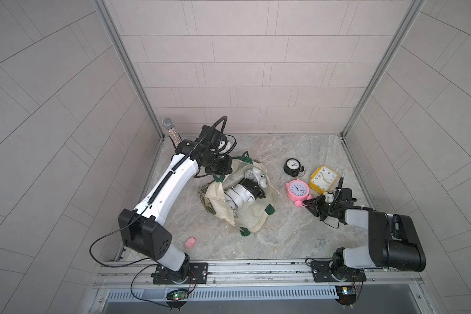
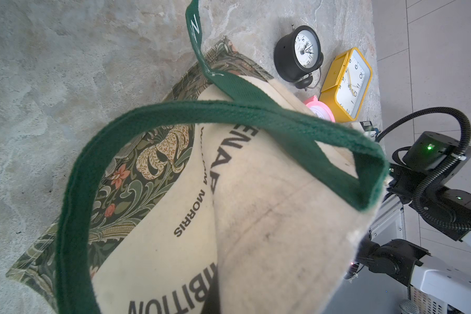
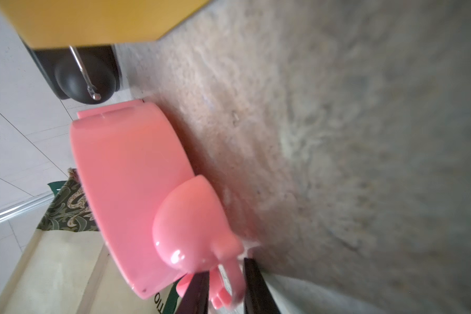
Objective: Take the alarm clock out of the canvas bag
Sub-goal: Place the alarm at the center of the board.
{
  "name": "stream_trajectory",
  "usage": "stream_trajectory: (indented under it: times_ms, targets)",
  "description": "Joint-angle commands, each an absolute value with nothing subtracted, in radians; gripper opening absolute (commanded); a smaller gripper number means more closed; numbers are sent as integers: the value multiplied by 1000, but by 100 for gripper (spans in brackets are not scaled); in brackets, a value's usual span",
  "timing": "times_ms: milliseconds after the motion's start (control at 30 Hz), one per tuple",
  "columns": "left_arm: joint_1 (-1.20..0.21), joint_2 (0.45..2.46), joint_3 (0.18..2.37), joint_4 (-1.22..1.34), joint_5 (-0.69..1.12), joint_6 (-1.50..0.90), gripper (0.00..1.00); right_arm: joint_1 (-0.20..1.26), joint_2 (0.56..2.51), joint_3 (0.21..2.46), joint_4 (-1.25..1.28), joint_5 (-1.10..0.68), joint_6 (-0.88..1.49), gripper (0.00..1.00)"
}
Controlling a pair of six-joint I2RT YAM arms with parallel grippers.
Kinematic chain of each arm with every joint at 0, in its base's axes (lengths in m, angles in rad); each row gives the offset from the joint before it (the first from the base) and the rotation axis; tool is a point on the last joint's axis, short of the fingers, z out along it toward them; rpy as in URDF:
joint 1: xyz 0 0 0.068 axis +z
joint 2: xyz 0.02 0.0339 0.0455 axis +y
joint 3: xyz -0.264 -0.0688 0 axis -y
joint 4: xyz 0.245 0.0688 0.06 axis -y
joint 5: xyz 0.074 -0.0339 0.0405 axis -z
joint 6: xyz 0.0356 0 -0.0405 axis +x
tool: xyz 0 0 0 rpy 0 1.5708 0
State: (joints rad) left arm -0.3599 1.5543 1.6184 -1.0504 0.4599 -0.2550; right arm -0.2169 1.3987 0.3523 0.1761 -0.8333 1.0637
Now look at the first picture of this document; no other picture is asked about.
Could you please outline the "yellow square alarm clock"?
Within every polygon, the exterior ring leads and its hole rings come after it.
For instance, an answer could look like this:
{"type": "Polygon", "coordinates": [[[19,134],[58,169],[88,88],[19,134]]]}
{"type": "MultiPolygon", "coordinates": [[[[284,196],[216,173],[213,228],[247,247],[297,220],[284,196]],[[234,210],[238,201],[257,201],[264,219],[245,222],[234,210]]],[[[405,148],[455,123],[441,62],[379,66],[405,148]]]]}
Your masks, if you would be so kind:
{"type": "Polygon", "coordinates": [[[339,175],[326,166],[318,167],[311,175],[308,186],[318,194],[327,193],[339,179],[339,175]]]}

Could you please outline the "small white alarm clock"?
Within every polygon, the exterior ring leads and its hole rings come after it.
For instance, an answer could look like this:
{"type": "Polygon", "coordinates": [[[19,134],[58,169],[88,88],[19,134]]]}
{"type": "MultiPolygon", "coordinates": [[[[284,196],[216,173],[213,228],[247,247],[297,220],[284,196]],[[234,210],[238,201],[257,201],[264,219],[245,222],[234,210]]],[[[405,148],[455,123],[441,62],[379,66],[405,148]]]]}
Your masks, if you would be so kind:
{"type": "Polygon", "coordinates": [[[240,208],[246,202],[254,201],[245,193],[245,189],[240,184],[225,190],[225,199],[228,206],[233,210],[240,208]]]}

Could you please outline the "pink alarm clock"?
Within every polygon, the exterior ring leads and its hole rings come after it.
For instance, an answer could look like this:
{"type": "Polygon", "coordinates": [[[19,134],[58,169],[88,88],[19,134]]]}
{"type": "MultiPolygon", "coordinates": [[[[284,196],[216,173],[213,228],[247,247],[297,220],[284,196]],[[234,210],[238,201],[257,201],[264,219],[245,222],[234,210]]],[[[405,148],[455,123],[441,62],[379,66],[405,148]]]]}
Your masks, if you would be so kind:
{"type": "Polygon", "coordinates": [[[295,179],[286,184],[287,197],[297,207],[303,207],[306,200],[311,200],[310,187],[303,181],[295,179]]]}

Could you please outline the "beige canvas tote bag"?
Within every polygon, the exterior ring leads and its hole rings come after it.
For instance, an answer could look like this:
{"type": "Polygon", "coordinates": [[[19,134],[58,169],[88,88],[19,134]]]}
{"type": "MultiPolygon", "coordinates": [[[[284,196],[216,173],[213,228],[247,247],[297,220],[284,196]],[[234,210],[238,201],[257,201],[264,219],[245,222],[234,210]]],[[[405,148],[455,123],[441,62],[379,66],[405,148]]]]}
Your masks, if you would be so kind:
{"type": "Polygon", "coordinates": [[[232,173],[214,176],[198,189],[209,213],[239,229],[241,235],[257,233],[276,211],[279,191],[264,165],[248,152],[232,160],[232,173]]]}

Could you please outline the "black twin-bell alarm clock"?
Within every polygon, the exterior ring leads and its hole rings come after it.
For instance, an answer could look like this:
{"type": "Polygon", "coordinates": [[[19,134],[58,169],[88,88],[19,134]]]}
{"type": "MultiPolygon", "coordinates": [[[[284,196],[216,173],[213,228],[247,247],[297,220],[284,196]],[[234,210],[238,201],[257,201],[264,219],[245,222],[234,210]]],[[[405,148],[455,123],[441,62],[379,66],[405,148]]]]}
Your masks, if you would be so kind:
{"type": "Polygon", "coordinates": [[[283,166],[283,170],[291,177],[301,177],[305,172],[305,168],[296,158],[287,159],[283,166]]]}

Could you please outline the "black and white alarm clock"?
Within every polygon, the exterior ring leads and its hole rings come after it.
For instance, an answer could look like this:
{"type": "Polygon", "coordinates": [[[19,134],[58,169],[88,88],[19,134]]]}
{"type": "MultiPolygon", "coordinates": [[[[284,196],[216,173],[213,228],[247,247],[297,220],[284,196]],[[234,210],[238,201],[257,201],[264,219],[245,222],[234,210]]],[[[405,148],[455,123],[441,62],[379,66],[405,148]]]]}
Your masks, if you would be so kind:
{"type": "Polygon", "coordinates": [[[263,199],[266,197],[265,192],[260,185],[251,179],[242,179],[239,184],[245,189],[245,193],[249,195],[251,200],[263,199]]]}

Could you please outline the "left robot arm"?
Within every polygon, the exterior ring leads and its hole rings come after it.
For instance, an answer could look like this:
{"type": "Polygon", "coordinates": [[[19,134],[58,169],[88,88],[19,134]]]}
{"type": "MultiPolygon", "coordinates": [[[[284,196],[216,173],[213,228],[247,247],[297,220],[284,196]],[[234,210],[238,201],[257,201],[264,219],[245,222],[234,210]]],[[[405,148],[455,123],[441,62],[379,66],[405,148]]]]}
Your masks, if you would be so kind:
{"type": "Polygon", "coordinates": [[[164,223],[180,192],[200,170],[205,170],[206,175],[231,174],[229,154],[236,145],[235,137],[218,131],[180,142],[152,191],[134,209],[120,213],[123,245],[163,266],[171,281],[184,282],[189,276],[190,258],[172,244],[172,235],[164,223]]]}

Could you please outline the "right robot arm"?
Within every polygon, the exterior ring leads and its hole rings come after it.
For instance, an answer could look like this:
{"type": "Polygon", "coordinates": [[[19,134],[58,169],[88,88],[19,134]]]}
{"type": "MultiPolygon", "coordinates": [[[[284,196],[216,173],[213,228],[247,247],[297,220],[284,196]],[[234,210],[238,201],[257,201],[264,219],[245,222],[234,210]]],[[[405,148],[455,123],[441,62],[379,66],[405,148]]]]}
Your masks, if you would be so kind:
{"type": "Polygon", "coordinates": [[[368,231],[368,244],[357,248],[338,248],[328,267],[337,281],[362,281],[363,271],[394,268],[403,272],[422,272],[426,256],[411,217],[387,214],[356,205],[350,188],[337,188],[304,202],[305,208],[324,222],[335,218],[343,225],[368,231]]]}

